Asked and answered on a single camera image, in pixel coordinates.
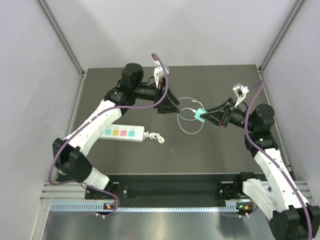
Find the white power strip coloured sockets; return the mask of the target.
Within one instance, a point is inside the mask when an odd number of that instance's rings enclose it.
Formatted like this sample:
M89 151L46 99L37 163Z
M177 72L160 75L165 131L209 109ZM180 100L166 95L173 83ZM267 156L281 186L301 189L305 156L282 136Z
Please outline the white power strip coloured sockets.
M99 138L102 140L142 142L144 133L144 126L111 124Z

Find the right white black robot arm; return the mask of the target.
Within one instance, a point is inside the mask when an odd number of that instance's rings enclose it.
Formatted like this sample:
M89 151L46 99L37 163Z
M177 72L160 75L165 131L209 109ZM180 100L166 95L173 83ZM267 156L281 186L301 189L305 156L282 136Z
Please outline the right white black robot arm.
M262 169L270 190L252 172L236 175L233 192L239 198L248 196L264 213L276 240L312 240L320 227L320 207L312 205L292 179L271 128L274 109L265 103L253 112L238 108L232 98L199 115L217 127L233 124L245 130L244 142Z

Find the teal charger plug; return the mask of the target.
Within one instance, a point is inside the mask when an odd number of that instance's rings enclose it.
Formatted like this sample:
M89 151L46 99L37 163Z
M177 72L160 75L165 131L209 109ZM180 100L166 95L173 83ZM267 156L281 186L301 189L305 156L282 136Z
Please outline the teal charger plug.
M193 109L192 110L193 113L194 113L194 119L204 123L205 122L205 119L203 117L201 117L202 114L206 114L207 111L203 108L198 108L197 110Z

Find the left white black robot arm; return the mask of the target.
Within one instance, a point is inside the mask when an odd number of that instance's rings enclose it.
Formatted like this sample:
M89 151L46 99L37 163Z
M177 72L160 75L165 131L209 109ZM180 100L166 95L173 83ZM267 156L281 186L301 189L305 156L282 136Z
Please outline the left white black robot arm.
M178 99L170 92L169 68L157 61L155 82L143 82L144 71L137 63L128 63L117 85L107 92L93 113L65 139L57 138L53 144L54 166L73 181L92 186L102 198L109 198L114 187L108 176L88 160L89 151L105 130L122 117L127 110L135 109L137 99L152 101L151 108L159 114L178 113Z

